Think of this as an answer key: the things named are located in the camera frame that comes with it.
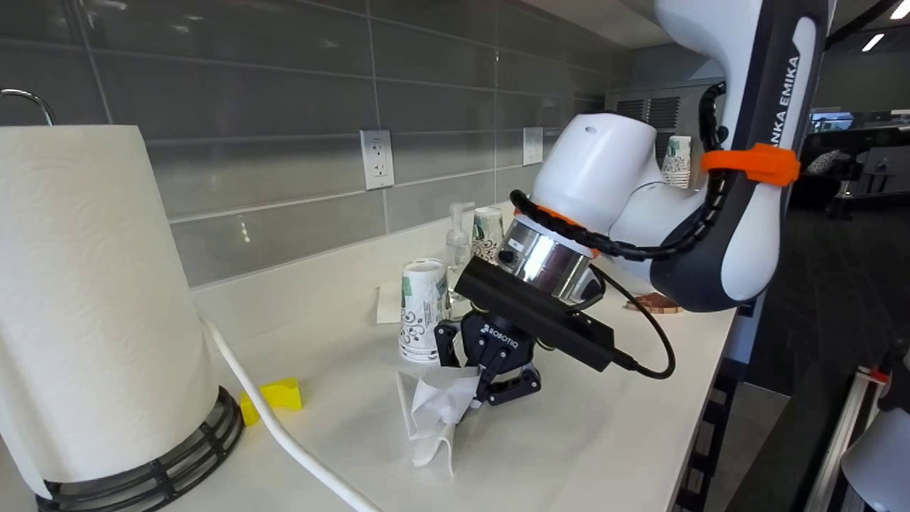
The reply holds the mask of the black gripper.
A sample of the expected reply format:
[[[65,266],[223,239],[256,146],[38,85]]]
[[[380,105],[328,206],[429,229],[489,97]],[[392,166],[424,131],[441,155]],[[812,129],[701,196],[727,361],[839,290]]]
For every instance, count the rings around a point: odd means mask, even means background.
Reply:
[[[499,408],[540,391],[540,372],[532,364],[535,344],[508,323],[468,310],[461,318],[441,318],[431,337],[444,367],[478,372],[475,398],[479,405]]]

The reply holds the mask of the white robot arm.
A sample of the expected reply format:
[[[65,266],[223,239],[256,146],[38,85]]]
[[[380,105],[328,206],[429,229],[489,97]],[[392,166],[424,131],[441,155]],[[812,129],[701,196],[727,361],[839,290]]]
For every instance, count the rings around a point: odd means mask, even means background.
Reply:
[[[623,114],[580,114],[557,136],[495,259],[471,259],[461,323],[434,327],[441,361],[498,408],[540,391],[532,355],[592,371],[640,361],[584,308],[613,284],[600,256],[694,314],[756,300],[775,274],[783,192],[798,180],[803,99],[836,0],[657,0],[661,33],[712,60],[698,135],[661,141]]]

